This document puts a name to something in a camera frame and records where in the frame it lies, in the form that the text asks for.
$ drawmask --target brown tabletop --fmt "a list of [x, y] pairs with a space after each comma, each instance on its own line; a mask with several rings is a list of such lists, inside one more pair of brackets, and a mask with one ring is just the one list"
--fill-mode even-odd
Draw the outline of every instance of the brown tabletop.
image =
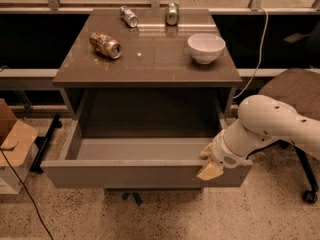
[[[61, 65], [54, 85], [65, 88], [236, 87], [241, 78], [227, 49], [201, 65], [190, 56], [187, 40], [218, 29], [205, 9], [180, 9], [178, 26], [165, 25], [164, 9], [132, 9], [139, 18], [130, 28], [120, 9], [94, 10]], [[122, 46], [119, 59], [99, 55], [89, 44], [93, 32], [107, 34]]]

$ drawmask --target bowl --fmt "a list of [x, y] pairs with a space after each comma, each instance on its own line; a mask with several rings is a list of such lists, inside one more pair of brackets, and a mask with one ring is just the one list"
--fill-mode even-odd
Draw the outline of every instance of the bowl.
[[188, 46], [194, 60], [209, 64], [221, 55], [226, 43], [215, 34], [195, 34], [188, 38]]

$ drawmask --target cardboard box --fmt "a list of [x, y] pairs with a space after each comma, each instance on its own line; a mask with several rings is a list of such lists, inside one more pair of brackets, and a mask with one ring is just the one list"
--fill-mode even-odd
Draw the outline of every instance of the cardboard box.
[[[34, 143], [38, 130], [18, 120], [3, 99], [0, 99], [1, 149], [22, 181], [38, 152]], [[0, 152], [0, 194], [19, 194], [22, 184]]]

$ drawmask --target speckled floor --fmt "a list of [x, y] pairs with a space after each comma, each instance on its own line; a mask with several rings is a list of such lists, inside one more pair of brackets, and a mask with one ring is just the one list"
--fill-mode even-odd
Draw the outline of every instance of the speckled floor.
[[[28, 120], [46, 133], [50, 119]], [[59, 156], [71, 125], [62, 119], [46, 159]], [[132, 196], [103, 189], [56, 189], [45, 174], [26, 185], [54, 239], [320, 239], [320, 201], [309, 205], [309, 187], [293, 149], [274, 146], [252, 156], [240, 188], [194, 192], [143, 192]], [[320, 162], [310, 159], [320, 179]], [[49, 239], [25, 192], [0, 195], [0, 239]]]

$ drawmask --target robotic arm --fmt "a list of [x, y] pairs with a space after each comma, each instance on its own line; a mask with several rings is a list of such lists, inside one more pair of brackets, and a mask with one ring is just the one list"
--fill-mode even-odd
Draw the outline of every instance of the robotic arm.
[[320, 160], [320, 122], [301, 116], [288, 104], [263, 95], [241, 102], [238, 119], [222, 130], [201, 153], [207, 163], [198, 178], [210, 180], [223, 168], [247, 165], [255, 150], [284, 140]]

